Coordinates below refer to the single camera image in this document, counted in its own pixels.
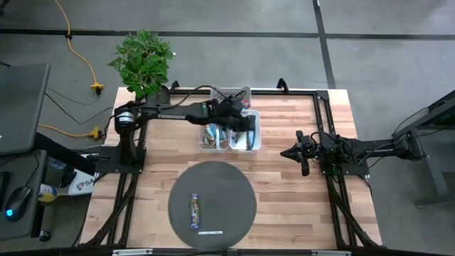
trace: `yellow power cord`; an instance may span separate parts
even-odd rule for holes
[[[62,11],[62,14],[64,15],[65,20],[66,20],[66,24],[68,25],[68,35],[67,35],[68,37],[66,38],[68,40],[68,47],[77,57],[79,57],[81,60],[83,60],[85,63],[87,63],[88,67],[90,68],[90,71],[92,71],[92,76],[93,76],[93,85],[91,85],[90,87],[96,91],[97,95],[100,95],[101,90],[104,89],[104,85],[98,83],[97,78],[95,77],[95,72],[93,71],[92,65],[88,62],[88,60],[86,60],[79,53],[76,53],[76,51],[73,50],[73,47],[71,46],[71,38],[70,38],[70,35],[71,35],[70,21],[68,20],[65,10],[63,10],[63,7],[60,5],[58,0],[54,0],[54,1],[58,5],[58,8],[60,8],[60,10]]]
[[[92,137],[93,139],[99,139],[102,137],[102,132],[101,132],[100,128],[98,128],[98,127],[95,127],[92,131],[90,131],[87,134],[72,134],[69,132],[62,131],[61,129],[59,129],[57,127],[53,127],[53,126],[50,126],[47,124],[38,124],[38,126],[42,127],[42,128],[52,129],[54,131],[60,132],[61,134],[64,134],[66,136],[73,137],[73,138]]]

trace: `plastic container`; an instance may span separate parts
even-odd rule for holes
[[[251,108],[251,89],[248,86],[245,86],[243,88],[219,88],[218,86],[213,86],[217,88],[221,93],[223,93],[225,96],[235,96],[237,93],[241,91],[245,91],[245,96],[243,100],[243,105],[245,106],[245,109],[248,110]],[[214,89],[210,89],[210,98],[211,99],[218,99],[218,101],[221,102],[223,100],[223,96],[220,95],[217,91]]]
[[[199,143],[198,143],[198,148],[201,151],[204,151],[205,153],[225,153],[229,149],[229,138],[227,139],[226,142],[220,142],[218,148],[211,147],[207,145],[204,142],[205,138],[205,125],[202,126],[200,129],[200,136],[199,136]]]
[[[247,115],[253,114],[256,116],[256,133],[255,133],[255,141],[252,147],[252,150],[247,150],[247,139],[246,139],[246,134],[243,134],[242,137],[240,137],[239,141],[235,142],[233,139],[235,132],[230,132],[229,136],[229,147],[231,148],[232,152],[234,153],[246,153],[246,154],[251,154],[254,153],[255,151],[259,150],[261,148],[261,117],[258,111],[256,110],[243,110],[242,111],[242,116],[246,117]]]

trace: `green leaves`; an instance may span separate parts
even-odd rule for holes
[[[119,71],[128,91],[135,92],[137,98],[154,94],[168,82],[167,60],[173,58],[173,53],[169,42],[163,42],[157,34],[145,30],[129,34],[117,46],[116,54],[118,57],[107,65]]]

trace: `butcher block tabletop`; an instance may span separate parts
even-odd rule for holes
[[[356,138],[346,90],[329,90],[336,132]],[[172,103],[183,96],[171,96]],[[125,87],[118,90],[115,107],[133,100]],[[190,96],[184,103],[201,102],[208,95]],[[252,110],[260,112],[262,147],[256,154],[208,154],[198,148],[201,126],[176,120],[151,120],[146,133],[146,160],[139,176],[127,247],[188,248],[174,233],[168,219],[168,198],[176,179],[202,161],[225,161],[250,180],[257,214],[248,234],[234,247],[242,249],[335,249],[331,210],[325,178],[316,162],[309,161],[310,175],[303,177],[295,161],[279,153],[296,143],[296,130],[316,131],[312,97],[253,95]],[[326,122],[324,108],[321,108]],[[111,122],[106,145],[118,144]],[[80,242],[87,242],[102,227],[114,206],[119,174],[107,174],[95,184]],[[347,176],[352,214],[378,244],[381,243],[370,191],[357,176]],[[124,215],[119,217],[118,241]],[[343,236],[346,222],[340,214]]]

